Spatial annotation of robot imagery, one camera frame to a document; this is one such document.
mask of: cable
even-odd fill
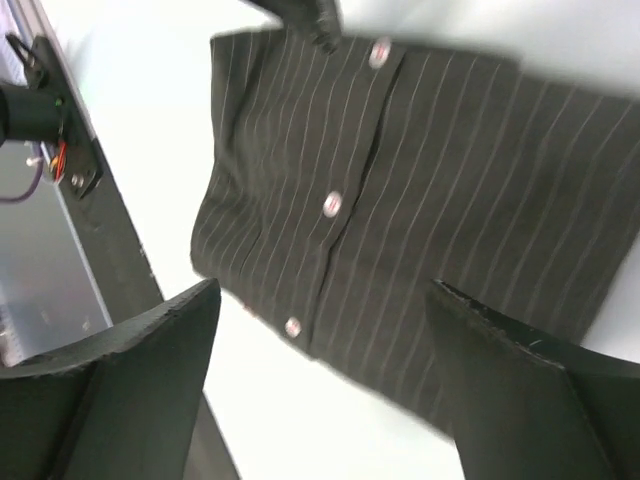
[[[31,196],[38,189],[40,179],[42,178],[42,174],[44,173],[44,161],[40,158],[36,160],[36,163],[36,174],[33,177],[33,180],[31,180],[31,185],[29,185],[27,191],[17,197],[0,197],[0,205],[15,205],[31,198]]]

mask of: table surface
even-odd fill
[[[634,0],[340,3],[347,31],[507,48],[530,69],[640,95]],[[198,280],[189,243],[213,163],[209,37],[270,20],[236,0],[43,4],[156,279],[177,294]],[[639,287],[640,244],[586,346],[640,362]],[[307,361],[227,295],[205,392],[245,480],[463,478],[451,442]]]

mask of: striped shirt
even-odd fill
[[[477,52],[212,40],[192,261],[295,348],[447,430],[442,279],[579,342],[640,228],[640,108]]]

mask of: shirt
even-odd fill
[[[640,110],[517,61],[288,29],[212,40],[191,256],[282,338],[449,431],[423,290],[571,341],[640,228]]]

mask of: white tabletop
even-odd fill
[[[259,26],[236,0],[43,0],[165,296],[213,163],[209,37]],[[531,68],[640,94],[634,0],[343,0],[347,30],[508,48]],[[640,246],[590,348],[640,362]],[[462,479],[452,443],[289,349],[225,296],[205,391],[244,480]]]

